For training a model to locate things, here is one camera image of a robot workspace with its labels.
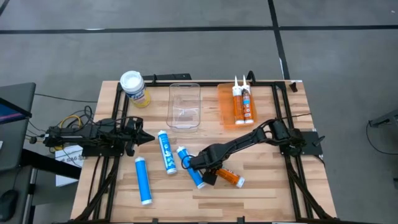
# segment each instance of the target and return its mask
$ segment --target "paper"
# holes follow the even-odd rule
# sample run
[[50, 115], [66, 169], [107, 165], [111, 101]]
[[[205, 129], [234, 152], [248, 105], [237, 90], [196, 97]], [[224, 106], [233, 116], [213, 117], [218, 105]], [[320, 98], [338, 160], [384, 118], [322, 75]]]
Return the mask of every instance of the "paper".
[[[55, 151], [55, 159], [58, 161], [66, 162], [67, 164], [77, 166], [77, 167], [83, 167], [83, 156], [81, 156], [83, 148], [76, 145], [76, 146], [68, 146], [63, 150], [60, 151]], [[61, 175], [56, 175], [55, 176], [55, 185], [57, 187], [62, 187], [74, 182], [77, 182], [78, 180], [69, 178], [69, 177], [64, 177]]]

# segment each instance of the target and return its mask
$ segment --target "orange tray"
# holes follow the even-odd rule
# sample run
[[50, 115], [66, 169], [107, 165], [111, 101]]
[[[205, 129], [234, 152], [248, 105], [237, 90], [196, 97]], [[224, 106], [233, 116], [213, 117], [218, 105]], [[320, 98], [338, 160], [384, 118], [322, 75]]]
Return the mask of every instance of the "orange tray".
[[218, 103], [220, 104], [221, 124], [225, 129], [243, 128], [253, 126], [257, 123], [257, 111], [254, 104], [253, 96], [250, 95], [252, 102], [252, 112], [254, 123], [251, 124], [235, 124], [234, 99], [232, 95], [232, 87], [234, 83], [219, 84], [217, 86]]

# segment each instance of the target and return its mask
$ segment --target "clear plastic container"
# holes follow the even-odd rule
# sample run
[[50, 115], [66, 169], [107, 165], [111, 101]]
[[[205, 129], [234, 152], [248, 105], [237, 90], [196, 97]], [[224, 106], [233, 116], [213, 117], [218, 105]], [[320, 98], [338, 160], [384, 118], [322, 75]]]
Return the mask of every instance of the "clear plastic container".
[[195, 132], [200, 124], [200, 85], [174, 83], [169, 88], [167, 125], [176, 132]]

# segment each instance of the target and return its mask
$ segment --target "blue tube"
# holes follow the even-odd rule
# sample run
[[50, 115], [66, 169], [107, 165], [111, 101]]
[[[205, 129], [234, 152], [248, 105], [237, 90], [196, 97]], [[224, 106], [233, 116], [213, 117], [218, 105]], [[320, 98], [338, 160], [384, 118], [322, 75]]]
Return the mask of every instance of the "blue tube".
[[[184, 165], [184, 167], [189, 167], [189, 160], [191, 159], [191, 157], [188, 156], [189, 154], [187, 148], [185, 148], [184, 146], [178, 147], [177, 154], [182, 160], [182, 164]], [[198, 189], [201, 189], [206, 185], [206, 183], [204, 183], [203, 179], [201, 178], [199, 171], [193, 170], [192, 168], [188, 168], [187, 170]]]
[[149, 205], [152, 203], [152, 195], [150, 194], [147, 167], [145, 165], [145, 159], [143, 157], [137, 157], [136, 170], [141, 204]]
[[174, 163], [172, 148], [166, 131], [159, 131], [159, 133], [157, 133], [157, 138], [159, 139], [160, 150], [162, 151], [166, 172], [167, 174], [175, 174], [177, 172], [177, 168]]

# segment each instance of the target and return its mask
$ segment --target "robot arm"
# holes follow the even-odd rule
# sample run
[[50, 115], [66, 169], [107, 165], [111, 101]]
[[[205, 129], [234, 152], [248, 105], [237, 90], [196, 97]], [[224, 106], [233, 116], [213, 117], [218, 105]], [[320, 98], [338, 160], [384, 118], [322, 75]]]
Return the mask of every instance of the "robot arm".
[[262, 123], [250, 133], [225, 144], [212, 144], [199, 152], [195, 157], [190, 158], [190, 168], [194, 170], [205, 169], [203, 181], [214, 185], [216, 181], [215, 172], [222, 168], [223, 161], [230, 155], [242, 149], [258, 143], [268, 143], [273, 146], [290, 145], [293, 148], [301, 148], [305, 141], [299, 129], [287, 129], [282, 120], [270, 119]]
[[88, 123], [80, 128], [49, 127], [43, 143], [47, 147], [78, 144], [84, 156], [120, 156], [126, 150], [128, 156], [134, 155], [135, 144], [147, 143], [155, 137], [142, 130], [142, 118], [129, 117], [125, 128], [119, 128], [113, 119], [102, 119]]

